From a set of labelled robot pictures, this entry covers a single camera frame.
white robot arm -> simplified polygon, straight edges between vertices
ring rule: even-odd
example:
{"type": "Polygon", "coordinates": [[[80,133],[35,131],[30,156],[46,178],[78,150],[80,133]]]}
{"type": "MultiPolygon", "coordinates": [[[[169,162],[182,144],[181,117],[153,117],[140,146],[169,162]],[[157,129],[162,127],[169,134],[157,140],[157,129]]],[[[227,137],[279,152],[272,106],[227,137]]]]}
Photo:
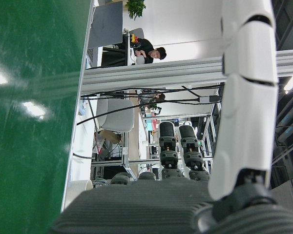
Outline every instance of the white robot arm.
{"type": "Polygon", "coordinates": [[[262,172],[269,184],[278,78],[270,0],[224,0],[222,117],[209,193],[229,195],[244,169],[262,172]]]}

gray chair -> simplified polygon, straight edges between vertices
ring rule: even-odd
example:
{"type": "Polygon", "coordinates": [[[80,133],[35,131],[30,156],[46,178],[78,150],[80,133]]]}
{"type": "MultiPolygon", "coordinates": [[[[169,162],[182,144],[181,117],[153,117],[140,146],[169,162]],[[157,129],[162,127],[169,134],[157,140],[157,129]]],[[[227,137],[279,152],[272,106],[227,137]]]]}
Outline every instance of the gray chair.
{"type": "MultiPolygon", "coordinates": [[[[97,104],[97,115],[118,110],[125,107],[132,107],[133,102],[126,99],[100,99],[97,104]]],[[[117,111],[97,118],[101,129],[108,129],[118,132],[130,132],[134,124],[133,108],[117,111]]]]}
{"type": "Polygon", "coordinates": [[[138,38],[142,38],[142,39],[145,38],[145,35],[143,33],[143,29],[142,28],[133,29],[133,30],[129,31],[129,33],[130,34],[134,34],[138,38]]]}

black cable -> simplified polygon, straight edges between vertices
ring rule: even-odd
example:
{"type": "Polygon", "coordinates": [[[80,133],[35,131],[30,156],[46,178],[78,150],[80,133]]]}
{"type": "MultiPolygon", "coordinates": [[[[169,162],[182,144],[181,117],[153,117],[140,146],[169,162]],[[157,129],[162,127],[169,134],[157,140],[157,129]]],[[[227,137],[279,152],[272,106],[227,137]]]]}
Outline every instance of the black cable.
{"type": "Polygon", "coordinates": [[[114,149],[112,149],[111,151],[109,151],[109,152],[103,157],[103,160],[106,158],[106,156],[108,156],[111,152],[113,152],[113,150],[115,150],[117,146],[119,146],[119,143],[114,147],[114,149]]]}
{"type": "Polygon", "coordinates": [[[196,94],[195,92],[192,92],[191,89],[187,88],[186,86],[181,86],[183,87],[185,90],[187,90],[188,92],[192,93],[193,95],[197,96],[197,97],[201,97],[200,95],[196,94]]]}
{"type": "Polygon", "coordinates": [[[211,151],[207,151],[207,150],[202,150],[202,151],[205,151],[205,152],[208,152],[208,153],[211,153],[211,154],[213,153],[213,152],[211,152],[211,151]]]}
{"type": "MultiPolygon", "coordinates": [[[[195,87],[195,88],[191,88],[189,90],[200,90],[200,89],[215,89],[215,88],[221,88],[224,87],[223,84],[216,84],[216,85],[209,85],[209,86],[202,86],[202,87],[195,87]]],[[[110,92],[97,92],[97,93],[92,93],[92,94],[87,94],[87,95],[82,95],[82,98],[86,98],[86,97],[92,97],[95,96],[97,94],[105,94],[107,95],[108,93],[115,93],[115,92],[120,92],[120,91],[126,91],[126,90],[137,90],[137,89],[144,89],[144,90],[157,90],[157,91],[163,91],[163,93],[167,93],[170,91],[174,91],[174,92],[179,92],[179,91],[184,91],[184,89],[156,89],[156,88],[125,88],[125,89],[119,89],[119,90],[112,90],[110,92]]]]}
{"type": "MultiPolygon", "coordinates": [[[[214,104],[214,103],[219,103],[220,102],[220,101],[208,102],[208,103],[183,103],[183,102],[179,102],[179,101],[196,101],[196,100],[197,99],[185,99],[185,100],[178,100],[178,101],[177,100],[159,100],[159,101],[155,101],[155,102],[148,102],[147,105],[159,104],[159,103],[163,103],[163,102],[179,103],[179,104],[186,104],[186,105],[209,105],[209,104],[214,104]]],[[[135,107],[140,107],[140,106],[145,106],[145,104],[139,104],[139,105],[135,105],[135,106],[129,106],[129,107],[117,109],[117,110],[114,110],[114,111],[109,111],[109,112],[106,112],[106,113],[97,115],[95,117],[87,118],[87,119],[85,119],[85,120],[77,123],[77,125],[80,125],[82,123],[85,123],[85,122],[87,122],[89,120],[92,120],[94,118],[98,118],[98,117],[101,117],[101,116],[105,116],[105,115],[108,115],[108,114],[112,114],[114,112],[124,111],[124,110],[128,110],[128,109],[135,108],[135,107]]]]}
{"type": "Polygon", "coordinates": [[[95,159],[95,157],[84,157],[84,156],[77,155],[75,153],[73,153],[73,156],[80,157],[80,158],[86,158],[86,159],[95,159]]]}
{"type": "MultiPolygon", "coordinates": [[[[119,143],[114,147],[114,149],[112,149],[111,151],[109,151],[109,152],[103,157],[103,160],[106,158],[106,156],[108,156],[111,152],[113,152],[113,150],[115,150],[117,146],[119,146],[119,143]]],[[[77,155],[77,154],[75,154],[75,153],[73,153],[73,156],[80,157],[80,158],[86,158],[86,159],[96,159],[96,157],[85,157],[85,156],[77,155]]]]}
{"type": "Polygon", "coordinates": [[[140,168],[140,170],[138,171],[138,175],[139,175],[139,173],[140,173],[140,171],[141,171],[142,169],[147,168],[147,167],[153,167],[153,166],[156,165],[156,164],[158,164],[158,163],[154,163],[154,164],[151,164],[151,166],[146,166],[146,167],[142,167],[142,168],[140,168]]]}
{"type": "Polygon", "coordinates": [[[287,126],[276,126],[276,128],[288,128],[288,127],[293,127],[293,125],[287,125],[287,126]]]}

green table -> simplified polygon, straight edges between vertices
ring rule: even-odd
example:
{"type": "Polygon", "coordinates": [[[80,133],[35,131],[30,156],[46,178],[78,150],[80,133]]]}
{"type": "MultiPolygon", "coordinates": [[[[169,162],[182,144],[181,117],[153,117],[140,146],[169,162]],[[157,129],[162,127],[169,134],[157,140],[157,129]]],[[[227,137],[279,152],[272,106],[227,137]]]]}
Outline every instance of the green table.
{"type": "Polygon", "coordinates": [[[59,215],[91,0],[0,0],[0,234],[59,215]]]}

aluminum extrusion beam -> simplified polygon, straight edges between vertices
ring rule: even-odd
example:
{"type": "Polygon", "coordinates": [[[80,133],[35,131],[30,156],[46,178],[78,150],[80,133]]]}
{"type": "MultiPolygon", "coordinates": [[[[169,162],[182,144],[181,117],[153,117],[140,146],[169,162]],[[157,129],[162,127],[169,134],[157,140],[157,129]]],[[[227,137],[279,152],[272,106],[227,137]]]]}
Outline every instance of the aluminum extrusion beam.
{"type": "MultiPolygon", "coordinates": [[[[293,74],[293,50],[277,52],[279,77],[293,74]]],[[[161,62],[137,66],[85,70],[82,94],[99,91],[167,85],[210,84],[226,81],[222,58],[161,62]]]]}

